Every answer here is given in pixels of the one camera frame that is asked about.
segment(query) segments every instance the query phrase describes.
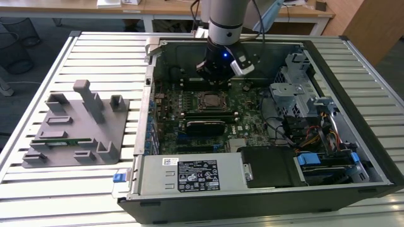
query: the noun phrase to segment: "white sticker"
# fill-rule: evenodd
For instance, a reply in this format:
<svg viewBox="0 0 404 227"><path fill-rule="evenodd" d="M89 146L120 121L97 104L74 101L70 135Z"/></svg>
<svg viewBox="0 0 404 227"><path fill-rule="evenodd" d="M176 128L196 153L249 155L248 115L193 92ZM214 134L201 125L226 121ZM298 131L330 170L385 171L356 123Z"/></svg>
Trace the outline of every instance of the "white sticker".
<svg viewBox="0 0 404 227"><path fill-rule="evenodd" d="M124 10L124 13L140 13L140 10Z"/></svg>
<svg viewBox="0 0 404 227"><path fill-rule="evenodd" d="M178 163L177 157L165 157L162 158L162 165L164 166L176 166Z"/></svg>

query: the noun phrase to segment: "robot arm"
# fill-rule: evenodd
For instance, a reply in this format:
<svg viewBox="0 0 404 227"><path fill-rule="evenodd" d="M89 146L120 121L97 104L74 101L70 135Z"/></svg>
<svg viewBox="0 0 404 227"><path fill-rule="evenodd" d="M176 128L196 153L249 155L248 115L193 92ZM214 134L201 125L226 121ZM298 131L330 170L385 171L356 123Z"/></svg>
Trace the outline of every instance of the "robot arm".
<svg viewBox="0 0 404 227"><path fill-rule="evenodd" d="M272 18L269 20L272 24L284 0L269 1L272 3L269 3L266 11L269 14L266 13L266 15L269 19ZM257 55L249 56L240 43L248 7L249 0L202 0L201 2L202 21L209 15L209 36L205 59L197 65L196 71L212 85L226 83L234 75L246 75L253 71L253 65L258 62Z"/></svg>

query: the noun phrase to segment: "white cable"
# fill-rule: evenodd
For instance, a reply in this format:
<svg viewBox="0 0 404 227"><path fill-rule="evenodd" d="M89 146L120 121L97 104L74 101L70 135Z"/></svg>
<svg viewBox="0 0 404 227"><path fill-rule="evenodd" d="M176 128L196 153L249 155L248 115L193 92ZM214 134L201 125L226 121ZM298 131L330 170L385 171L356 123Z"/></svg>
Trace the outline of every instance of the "white cable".
<svg viewBox="0 0 404 227"><path fill-rule="evenodd" d="M24 83L26 83L26 84L42 84L40 82L32 82L32 81L8 82L8 84L24 84Z"/></svg>

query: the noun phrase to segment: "green circuit board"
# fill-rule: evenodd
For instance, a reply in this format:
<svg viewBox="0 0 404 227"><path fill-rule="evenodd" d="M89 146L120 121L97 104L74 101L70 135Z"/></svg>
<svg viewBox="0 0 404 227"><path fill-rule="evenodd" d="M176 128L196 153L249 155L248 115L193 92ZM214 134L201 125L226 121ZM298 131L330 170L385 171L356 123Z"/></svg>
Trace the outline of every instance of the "green circuit board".
<svg viewBox="0 0 404 227"><path fill-rule="evenodd" d="M190 153L229 152L226 142L229 139L244 139L246 146L270 145L268 131L258 111L261 99L260 88L242 90L245 83L232 82L232 87L225 92L218 92L225 105L222 111L236 111L237 121L225 125L225 132L216 137L189 137L185 133L181 112L200 113L201 103L198 97L209 92L182 91L174 85L161 89L156 95L157 100L157 128L160 154L177 154L180 148L204 147L212 151L193 151Z"/></svg>

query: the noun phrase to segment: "white box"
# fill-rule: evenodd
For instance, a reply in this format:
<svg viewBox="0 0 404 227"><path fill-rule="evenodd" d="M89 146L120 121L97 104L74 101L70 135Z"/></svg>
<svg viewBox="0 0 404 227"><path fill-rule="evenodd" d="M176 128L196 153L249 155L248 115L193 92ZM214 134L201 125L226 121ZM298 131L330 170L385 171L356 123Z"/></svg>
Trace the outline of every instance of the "white box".
<svg viewBox="0 0 404 227"><path fill-rule="evenodd" d="M121 0L122 4L138 5L141 0Z"/></svg>
<svg viewBox="0 0 404 227"><path fill-rule="evenodd" d="M96 7L100 8L118 8L120 0L97 0Z"/></svg>

